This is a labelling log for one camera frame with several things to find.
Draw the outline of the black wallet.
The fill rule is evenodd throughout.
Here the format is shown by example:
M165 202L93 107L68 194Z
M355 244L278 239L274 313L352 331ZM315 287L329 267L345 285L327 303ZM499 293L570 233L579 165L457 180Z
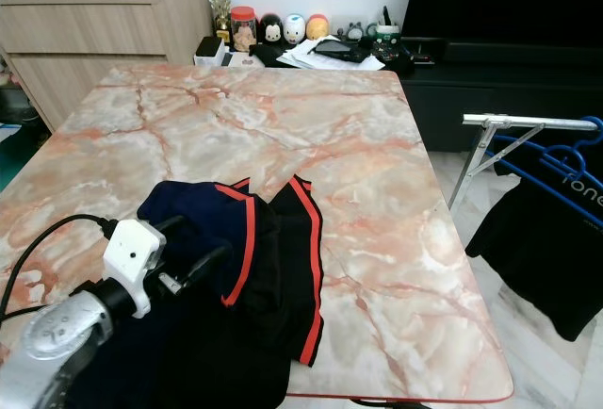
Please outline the black wallet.
M349 63L362 63L369 56L369 52L362 50L357 44L338 39L319 41L311 48L310 53L318 53L320 56L344 60Z

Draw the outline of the white round plush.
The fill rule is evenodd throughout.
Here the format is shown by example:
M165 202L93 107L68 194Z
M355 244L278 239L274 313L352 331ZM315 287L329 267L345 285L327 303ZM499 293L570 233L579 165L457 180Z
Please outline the white round plush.
M290 46L306 39L306 20L301 14L288 14L283 20L283 38Z

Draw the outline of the blue plastic hanger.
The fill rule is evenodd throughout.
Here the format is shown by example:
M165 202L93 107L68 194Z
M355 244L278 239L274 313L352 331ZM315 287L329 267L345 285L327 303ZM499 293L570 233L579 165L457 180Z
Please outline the blue plastic hanger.
M582 138L580 140L591 140L593 138L594 137ZM551 143L551 145L547 145L546 147L554 145L572 146L573 143L562 141ZM515 165L515 167L520 168L521 171L528 172L530 176L533 176L535 177L535 179L544 182L544 184L547 184L552 189L555 189L556 192L559 192L561 195L564 195L564 197L567 197L569 201L578 204L578 206L584 207L586 211L589 211L591 215L594 215L599 219L599 223L595 223L594 221L589 219L589 217L585 217L581 214L581 212L578 212L576 209L574 209L574 207L570 206L568 203L560 201L560 199L557 198L556 195L552 195L550 192L547 192L547 190L543 189L543 187L539 187L533 184L533 182L531 182L529 179L524 179L524 177L518 175L521 177L522 182L524 182L524 184L534 186L535 188L540 190L540 192L542 192L544 195L547 195L547 197L556 199L556 201L559 201L562 205L567 206L568 209L576 211L578 215L584 217L587 222L595 225L595 227L603 228L603 155L601 155L595 163L595 168L598 170L598 173L591 173L590 162L584 155L584 150L590 149L590 147L592 146L594 145L581 147L579 151L581 155L584 156L584 158L586 159L587 172L589 172L595 177L595 179L599 181L598 184L594 184L594 182L589 182L585 179L581 181L564 179L563 176L560 176L558 173L553 172L551 169L547 168L546 165L540 164L540 152L531 149L529 146L522 146L520 147L520 149L513 150L505 156L505 160L507 160L507 162L509 162L510 164ZM505 172L515 173L512 172L512 169L505 167L505 165L503 164L497 165L503 167L505 169Z

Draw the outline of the black desk tray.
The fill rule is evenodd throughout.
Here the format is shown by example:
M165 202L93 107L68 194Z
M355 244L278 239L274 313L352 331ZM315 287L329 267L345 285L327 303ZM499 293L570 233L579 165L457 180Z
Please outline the black desk tray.
M444 58L449 42L447 39L404 36L401 44L415 65L434 65Z

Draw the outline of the navy polo shirt red trim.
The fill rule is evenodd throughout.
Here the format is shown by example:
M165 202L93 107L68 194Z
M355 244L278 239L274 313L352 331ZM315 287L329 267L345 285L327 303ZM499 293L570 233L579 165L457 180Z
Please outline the navy polo shirt red trim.
M276 409L290 366L313 366L320 314L323 217L313 185L290 176L268 201L249 179L159 182L137 211L157 224L185 215L199 247L233 252L211 279L155 303L100 346L66 409Z

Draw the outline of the small grey plush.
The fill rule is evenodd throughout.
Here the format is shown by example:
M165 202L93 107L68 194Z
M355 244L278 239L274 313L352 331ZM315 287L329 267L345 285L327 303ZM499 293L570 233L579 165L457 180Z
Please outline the small grey plush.
M349 23L346 28L337 30L337 37L343 41L359 42L367 35L365 26L361 22Z

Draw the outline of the orange round plush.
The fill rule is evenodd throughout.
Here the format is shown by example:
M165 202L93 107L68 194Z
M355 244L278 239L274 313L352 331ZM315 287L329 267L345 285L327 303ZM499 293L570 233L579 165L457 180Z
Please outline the orange round plush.
M329 35L329 20L326 14L311 14L307 18L305 36L308 40L319 40Z

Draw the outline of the silver clothes rack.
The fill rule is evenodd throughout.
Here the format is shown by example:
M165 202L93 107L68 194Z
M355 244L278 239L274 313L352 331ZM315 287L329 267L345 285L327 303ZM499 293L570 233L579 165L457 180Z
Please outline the silver clothes rack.
M599 223L599 219L591 215L584 207L569 201L567 197L556 192L555 189L544 184L544 182L510 164L505 160L505 156L522 146L529 146L531 149L540 152L540 164L546 165L547 168L563 176L564 179L578 181L585 179L598 184L599 181L587 171L586 159L579 150L581 147L595 145L595 143L603 141L603 120L594 116L582 117L580 120L568 120L508 116L500 115L500 113L465 113L462 116L462 123L479 126L481 133L478 134L477 145L471 151L469 159L465 161L464 167L458 173L456 185L448 199L449 212L456 211L464 198L464 187L473 180L474 176L485 171L491 165L503 164L505 167L512 169L512 172L517 173L517 175L529 179L533 184L543 187L552 195L556 195L560 201L568 203L580 214L589 217L595 223ZM530 141L530 138L546 129L568 130L568 132L596 132L597 135L591 140L574 142L572 146L554 145L545 147Z

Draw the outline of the black printed t-shirt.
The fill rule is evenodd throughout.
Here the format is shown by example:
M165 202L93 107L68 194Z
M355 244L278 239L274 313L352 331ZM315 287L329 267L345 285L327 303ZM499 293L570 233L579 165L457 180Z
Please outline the black printed t-shirt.
M591 173L603 145L584 150ZM487 211L465 252L478 255L521 298L578 339L603 311L603 228L518 177Z

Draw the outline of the small white box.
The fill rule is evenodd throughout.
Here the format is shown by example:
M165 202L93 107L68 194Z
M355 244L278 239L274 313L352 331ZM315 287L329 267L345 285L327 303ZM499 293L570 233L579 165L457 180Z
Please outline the small white box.
M195 48L193 63L198 66L223 66L228 53L227 42L220 36L204 36Z

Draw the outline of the wooden sideboard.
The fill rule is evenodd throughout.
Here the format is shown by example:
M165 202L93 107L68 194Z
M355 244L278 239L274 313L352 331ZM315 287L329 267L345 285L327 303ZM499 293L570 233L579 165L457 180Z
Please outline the wooden sideboard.
M55 130L116 66L190 65L207 0L0 0L0 50Z

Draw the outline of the black mouse plush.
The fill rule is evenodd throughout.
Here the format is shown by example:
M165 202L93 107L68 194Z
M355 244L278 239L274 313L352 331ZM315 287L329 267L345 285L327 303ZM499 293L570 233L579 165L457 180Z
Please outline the black mouse plush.
M258 42L262 44L281 44L284 42L283 20L275 13L266 13L259 17L257 25Z

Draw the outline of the black TV console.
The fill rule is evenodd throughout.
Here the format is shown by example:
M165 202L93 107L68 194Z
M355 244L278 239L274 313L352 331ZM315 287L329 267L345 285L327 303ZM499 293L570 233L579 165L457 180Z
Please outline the black TV console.
M465 113L603 119L603 44L449 41L434 65L397 74L428 151L470 149L477 132Z

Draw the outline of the green and white mug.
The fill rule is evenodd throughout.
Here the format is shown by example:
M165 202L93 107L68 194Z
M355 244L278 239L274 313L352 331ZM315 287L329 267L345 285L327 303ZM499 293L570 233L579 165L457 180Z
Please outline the green and white mug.
M389 16L388 6L381 8L380 21L370 27L373 36L373 55L383 63L395 60L400 55L400 25Z

